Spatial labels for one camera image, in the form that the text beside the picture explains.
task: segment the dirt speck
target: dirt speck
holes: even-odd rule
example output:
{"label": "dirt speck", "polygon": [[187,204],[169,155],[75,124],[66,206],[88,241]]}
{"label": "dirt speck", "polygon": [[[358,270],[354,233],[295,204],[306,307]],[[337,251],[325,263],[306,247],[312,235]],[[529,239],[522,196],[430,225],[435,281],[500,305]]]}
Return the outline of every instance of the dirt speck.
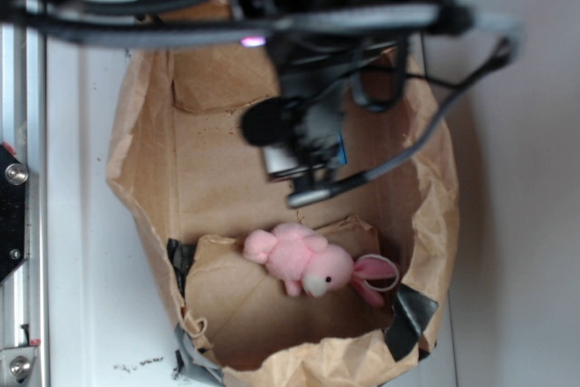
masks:
{"label": "dirt speck", "polygon": [[114,366],[112,366],[112,368],[115,371],[124,371],[126,373],[131,373],[131,368],[127,367],[125,364],[115,364]]}
{"label": "dirt speck", "polygon": [[143,360],[142,362],[139,362],[139,364],[141,366],[144,366],[146,364],[152,364],[152,363],[159,363],[163,361],[163,357],[158,357],[158,358],[149,358],[148,360]]}

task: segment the stuffed animal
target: stuffed animal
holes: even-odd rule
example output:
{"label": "stuffed animal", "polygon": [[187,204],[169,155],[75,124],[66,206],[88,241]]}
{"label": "stuffed animal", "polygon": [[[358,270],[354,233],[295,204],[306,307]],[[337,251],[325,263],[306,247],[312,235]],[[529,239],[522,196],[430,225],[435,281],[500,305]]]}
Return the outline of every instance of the stuffed animal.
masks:
{"label": "stuffed animal", "polygon": [[[270,275],[284,281],[290,296],[304,289],[318,298],[350,283],[367,303],[382,307],[379,292],[391,290],[399,281],[399,269],[388,258],[367,255],[355,262],[346,250],[300,224],[280,224],[271,233],[252,232],[244,244],[244,257],[265,265]],[[379,288],[367,281],[384,278],[394,278],[394,282]]]}

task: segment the bunny ear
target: bunny ear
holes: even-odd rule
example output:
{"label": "bunny ear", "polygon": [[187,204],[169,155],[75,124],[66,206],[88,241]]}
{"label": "bunny ear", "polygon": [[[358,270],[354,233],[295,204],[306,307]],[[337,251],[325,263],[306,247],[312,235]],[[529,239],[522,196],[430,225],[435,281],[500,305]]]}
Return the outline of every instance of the bunny ear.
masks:
{"label": "bunny ear", "polygon": [[353,278],[351,280],[351,286],[362,297],[362,299],[373,307],[381,308],[384,306],[384,298],[382,295],[376,290],[371,289],[366,281],[361,278]]}
{"label": "bunny ear", "polygon": [[[386,287],[375,287],[366,280],[381,280],[394,278],[392,284]],[[351,286],[358,292],[362,299],[373,307],[384,306],[384,299],[379,292],[387,292],[399,284],[399,268],[387,257],[369,254],[360,257],[354,262]]]}
{"label": "bunny ear", "polygon": [[[370,285],[367,281],[381,280],[385,278],[394,278],[394,280],[386,287],[375,287]],[[354,282],[362,283],[362,286],[367,290],[387,292],[399,284],[400,278],[401,274],[399,273],[399,268],[391,260],[387,257],[377,256],[376,254],[368,254],[360,257],[356,262],[354,262],[351,284]]]}
{"label": "bunny ear", "polygon": [[399,278],[399,268],[387,257],[368,254],[354,262],[354,274],[365,280]]}

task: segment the black bracket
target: black bracket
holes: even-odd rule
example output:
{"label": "black bracket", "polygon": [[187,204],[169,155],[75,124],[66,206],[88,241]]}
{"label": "black bracket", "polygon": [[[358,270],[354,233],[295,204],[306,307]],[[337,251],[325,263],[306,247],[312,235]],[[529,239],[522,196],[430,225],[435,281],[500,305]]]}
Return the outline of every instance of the black bracket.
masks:
{"label": "black bracket", "polygon": [[0,147],[0,284],[26,258],[26,181],[28,171]]}

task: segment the black tape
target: black tape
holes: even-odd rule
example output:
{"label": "black tape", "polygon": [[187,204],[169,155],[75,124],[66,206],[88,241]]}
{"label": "black tape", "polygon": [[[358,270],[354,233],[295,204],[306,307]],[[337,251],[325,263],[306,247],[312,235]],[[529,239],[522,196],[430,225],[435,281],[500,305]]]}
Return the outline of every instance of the black tape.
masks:
{"label": "black tape", "polygon": [[179,373],[185,367],[185,362],[183,361],[183,357],[181,356],[181,352],[179,349],[175,352],[175,359],[177,360],[178,365],[175,367],[175,372]]}
{"label": "black tape", "polygon": [[167,243],[167,255],[173,265],[175,277],[178,280],[178,288],[182,296],[185,296],[185,281],[189,270],[193,266],[193,256],[196,254],[196,246],[182,244],[178,240],[170,239]]}
{"label": "black tape", "polygon": [[419,348],[419,361],[425,360],[430,355],[431,353],[429,351],[425,351],[424,349]]}
{"label": "black tape", "polygon": [[384,337],[396,362],[411,353],[438,307],[437,301],[407,285],[399,286],[393,304],[392,324]]}

